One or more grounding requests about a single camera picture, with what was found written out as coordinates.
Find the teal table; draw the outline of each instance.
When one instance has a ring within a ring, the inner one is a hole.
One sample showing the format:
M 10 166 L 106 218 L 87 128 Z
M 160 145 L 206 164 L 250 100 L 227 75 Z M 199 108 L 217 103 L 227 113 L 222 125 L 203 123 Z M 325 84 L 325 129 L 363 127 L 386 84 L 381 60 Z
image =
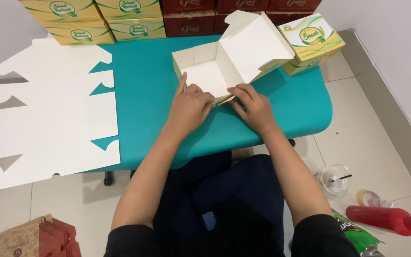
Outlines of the teal table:
M 93 143 L 106 149 L 118 139 L 121 163 L 89 172 L 135 170 L 139 166 L 166 122 L 179 84 L 171 53 L 219 38 L 166 38 L 100 45 L 112 54 L 112 62 L 99 63 L 91 72 L 112 69 L 115 88 L 100 85 L 92 94 L 115 91 L 118 136 Z M 252 85 L 269 97 L 275 120 L 287 138 L 321 132 L 331 122 L 333 108 L 319 67 L 292 77 L 280 67 Z M 183 166 L 193 157 L 262 143 L 231 106 L 223 104 L 213 108 L 205 122 L 181 144 L 172 168 Z

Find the open box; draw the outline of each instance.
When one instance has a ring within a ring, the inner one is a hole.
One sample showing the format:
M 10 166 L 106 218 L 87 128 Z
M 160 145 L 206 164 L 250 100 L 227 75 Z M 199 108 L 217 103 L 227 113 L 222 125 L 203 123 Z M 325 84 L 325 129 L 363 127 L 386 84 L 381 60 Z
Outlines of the open box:
M 294 51 L 264 14 L 237 10 L 226 17 L 229 24 L 217 41 L 172 53 L 180 79 L 210 92 L 217 105 L 233 95 L 228 87 L 250 83 L 294 58 Z

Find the yellow box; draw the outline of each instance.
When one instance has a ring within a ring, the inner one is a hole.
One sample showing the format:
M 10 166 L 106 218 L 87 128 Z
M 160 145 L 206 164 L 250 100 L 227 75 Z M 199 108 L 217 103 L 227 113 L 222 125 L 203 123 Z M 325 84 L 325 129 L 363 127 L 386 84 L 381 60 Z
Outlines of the yellow box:
M 316 13 L 278 26 L 296 56 L 282 65 L 288 76 L 328 61 L 345 42 Z
M 43 25 L 103 19 L 92 0 L 19 0 L 19 2 Z
M 45 28 L 62 46 L 115 44 L 105 20 L 57 23 Z
M 108 20 L 117 41 L 166 38 L 162 17 Z
M 161 17 L 159 0 L 96 0 L 106 20 Z

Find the hand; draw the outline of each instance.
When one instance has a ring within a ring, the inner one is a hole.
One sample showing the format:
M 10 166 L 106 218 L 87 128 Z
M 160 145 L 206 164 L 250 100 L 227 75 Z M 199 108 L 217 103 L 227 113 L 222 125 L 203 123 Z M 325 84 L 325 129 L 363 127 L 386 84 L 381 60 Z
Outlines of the hand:
M 195 131 L 209 115 L 215 102 L 207 102 L 214 96 L 209 92 L 203 92 L 196 84 L 191 84 L 185 91 L 186 72 L 183 73 L 179 86 L 175 91 L 169 111 L 168 121 L 163 131 L 177 140 L 183 141 L 191 132 Z
M 236 101 L 229 101 L 237 114 L 239 114 L 260 137 L 273 131 L 280 131 L 272 114 L 269 98 L 258 94 L 252 85 L 239 84 L 236 85 L 236 87 L 228 87 L 227 91 L 237 96 L 245 105 L 247 110 L 244 110 Z

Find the box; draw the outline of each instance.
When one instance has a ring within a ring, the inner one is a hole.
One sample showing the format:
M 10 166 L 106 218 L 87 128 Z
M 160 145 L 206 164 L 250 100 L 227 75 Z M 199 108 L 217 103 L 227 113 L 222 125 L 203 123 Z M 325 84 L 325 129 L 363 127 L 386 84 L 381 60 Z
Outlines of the box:
M 107 22 L 117 41 L 166 38 L 162 17 Z
M 161 17 L 159 0 L 96 0 L 106 20 Z
M 215 12 L 196 11 L 164 15 L 164 26 L 168 38 L 209 36 L 213 34 Z
M 58 23 L 45 28 L 62 46 L 115 43 L 105 20 Z
M 313 12 L 266 11 L 267 17 L 269 17 L 275 26 L 280 26 L 294 20 L 299 20 L 300 18 L 304 18 L 312 14 Z
M 294 51 L 264 13 L 237 10 L 220 40 L 172 53 L 178 78 L 210 92 L 217 105 L 233 98 L 228 87 L 250 83 L 293 59 Z
M 39 1 L 19 0 L 41 24 L 102 20 L 92 0 Z
M 322 0 L 271 0 L 267 11 L 314 12 Z
M 215 0 L 163 0 L 163 13 L 215 10 Z
M 296 53 L 293 60 L 282 65 L 289 76 L 326 62 L 345 45 L 319 13 L 278 29 Z
M 218 14 L 230 14 L 235 10 L 265 11 L 270 0 L 218 0 L 216 12 Z
M 260 11 L 252 12 L 256 14 L 261 14 Z M 229 14 L 217 14 L 215 13 L 215 26 L 213 28 L 213 34 L 214 35 L 221 35 L 225 32 L 225 30 L 228 28 L 229 24 L 225 22 L 225 18 Z

